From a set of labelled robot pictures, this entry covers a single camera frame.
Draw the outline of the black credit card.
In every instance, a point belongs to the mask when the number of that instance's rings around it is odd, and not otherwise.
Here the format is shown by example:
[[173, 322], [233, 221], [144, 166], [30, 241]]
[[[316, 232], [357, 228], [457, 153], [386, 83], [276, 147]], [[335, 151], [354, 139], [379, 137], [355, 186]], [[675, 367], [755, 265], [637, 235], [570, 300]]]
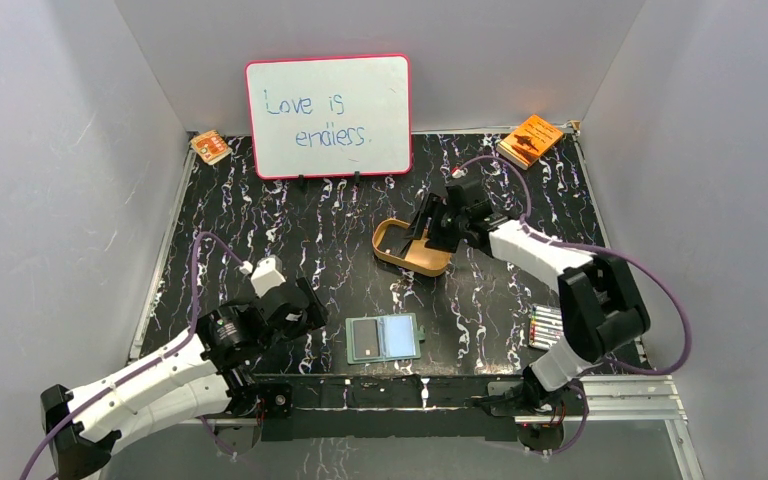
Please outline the black credit card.
[[352, 323], [355, 359], [366, 360], [380, 356], [378, 322], [364, 318]]

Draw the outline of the mint green card holder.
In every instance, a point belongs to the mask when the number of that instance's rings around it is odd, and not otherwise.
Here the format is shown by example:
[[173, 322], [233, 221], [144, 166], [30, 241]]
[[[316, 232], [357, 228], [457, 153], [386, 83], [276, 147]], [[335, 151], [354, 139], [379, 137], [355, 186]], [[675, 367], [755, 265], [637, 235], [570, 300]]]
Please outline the mint green card holder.
[[[380, 356], [358, 361], [354, 355], [352, 323], [364, 318], [378, 322]], [[415, 360], [421, 357], [420, 345], [425, 341], [425, 328], [417, 323], [413, 313], [347, 318], [345, 327], [347, 362], [350, 365]]]

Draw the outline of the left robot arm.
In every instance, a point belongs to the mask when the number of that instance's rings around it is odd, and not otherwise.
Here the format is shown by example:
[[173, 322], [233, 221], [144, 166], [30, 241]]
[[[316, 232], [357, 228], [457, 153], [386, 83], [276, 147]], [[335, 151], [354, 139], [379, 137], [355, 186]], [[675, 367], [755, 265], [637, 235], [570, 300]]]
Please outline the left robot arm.
[[155, 353], [96, 382], [40, 395], [59, 479], [84, 479], [126, 446], [198, 416], [254, 411], [247, 367], [274, 346], [324, 327], [325, 306], [305, 278], [229, 301]]

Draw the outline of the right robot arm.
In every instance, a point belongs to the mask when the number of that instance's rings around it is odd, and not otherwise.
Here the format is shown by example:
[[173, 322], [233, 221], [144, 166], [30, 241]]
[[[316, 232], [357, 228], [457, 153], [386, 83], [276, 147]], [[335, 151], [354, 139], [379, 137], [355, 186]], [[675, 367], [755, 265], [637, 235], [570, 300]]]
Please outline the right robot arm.
[[523, 217], [496, 211], [478, 181], [456, 180], [443, 195], [427, 194], [408, 230], [430, 250], [454, 253], [467, 244], [519, 267], [558, 294], [560, 339], [524, 368], [520, 386], [493, 396], [495, 402], [518, 400], [537, 414], [550, 413], [572, 380], [651, 326], [627, 261], [564, 247]]

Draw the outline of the card inside tray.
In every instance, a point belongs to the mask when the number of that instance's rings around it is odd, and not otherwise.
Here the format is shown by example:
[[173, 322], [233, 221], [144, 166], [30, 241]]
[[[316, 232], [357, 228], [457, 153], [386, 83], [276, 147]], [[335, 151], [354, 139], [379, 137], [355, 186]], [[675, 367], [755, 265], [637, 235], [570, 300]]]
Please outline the card inside tray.
[[409, 225], [391, 223], [385, 227], [379, 249], [387, 255], [404, 259], [413, 241], [413, 229]]

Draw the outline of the small orange card box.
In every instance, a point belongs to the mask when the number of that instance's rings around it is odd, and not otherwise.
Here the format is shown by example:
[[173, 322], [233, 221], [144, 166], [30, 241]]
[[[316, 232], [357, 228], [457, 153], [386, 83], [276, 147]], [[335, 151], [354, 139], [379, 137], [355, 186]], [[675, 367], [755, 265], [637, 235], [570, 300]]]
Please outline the small orange card box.
[[206, 165], [215, 165], [232, 153], [232, 149], [217, 130], [195, 135], [190, 140], [190, 145]]

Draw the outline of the orange book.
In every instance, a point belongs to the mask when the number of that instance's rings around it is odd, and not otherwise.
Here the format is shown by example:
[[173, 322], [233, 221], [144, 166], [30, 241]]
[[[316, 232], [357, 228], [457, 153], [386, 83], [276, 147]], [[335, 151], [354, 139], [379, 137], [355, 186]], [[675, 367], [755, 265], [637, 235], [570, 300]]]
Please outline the orange book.
[[558, 127], [539, 115], [531, 115], [496, 145], [496, 151], [514, 165], [527, 170], [563, 135]]

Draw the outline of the pink framed whiteboard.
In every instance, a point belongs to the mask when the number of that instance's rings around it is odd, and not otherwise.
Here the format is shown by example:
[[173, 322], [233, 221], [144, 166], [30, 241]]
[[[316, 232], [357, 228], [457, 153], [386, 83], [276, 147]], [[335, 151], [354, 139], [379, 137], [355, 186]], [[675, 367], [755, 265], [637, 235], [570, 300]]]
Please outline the pink framed whiteboard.
[[244, 74], [259, 178], [411, 170], [411, 64], [406, 55], [255, 61]]

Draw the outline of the marker pen box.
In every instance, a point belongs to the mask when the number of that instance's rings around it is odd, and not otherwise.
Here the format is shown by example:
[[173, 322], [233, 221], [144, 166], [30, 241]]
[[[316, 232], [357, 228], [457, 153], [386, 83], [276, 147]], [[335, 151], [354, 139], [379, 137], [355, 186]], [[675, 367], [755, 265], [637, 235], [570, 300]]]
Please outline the marker pen box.
[[557, 307], [532, 305], [529, 316], [527, 344], [548, 351], [563, 336], [561, 310]]

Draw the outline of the aluminium frame rail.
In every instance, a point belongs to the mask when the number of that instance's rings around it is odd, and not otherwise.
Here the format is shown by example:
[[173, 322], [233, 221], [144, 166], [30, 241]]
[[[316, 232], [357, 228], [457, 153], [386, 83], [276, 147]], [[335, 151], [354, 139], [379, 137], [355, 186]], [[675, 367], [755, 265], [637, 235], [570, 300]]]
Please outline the aluminium frame rail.
[[[568, 404], [566, 415], [570, 420], [579, 418], [585, 406], [598, 420], [672, 419], [684, 416], [675, 385], [668, 377], [595, 375], [580, 379], [579, 387], [579, 393], [564, 388], [553, 400]], [[147, 407], [126, 409], [123, 420], [115, 427], [123, 433], [157, 432], [179, 423], [196, 421], [200, 417], [212, 420], [212, 415], [234, 403], [234, 394], [239, 388], [227, 386], [219, 377], [197, 380], [174, 389]]]

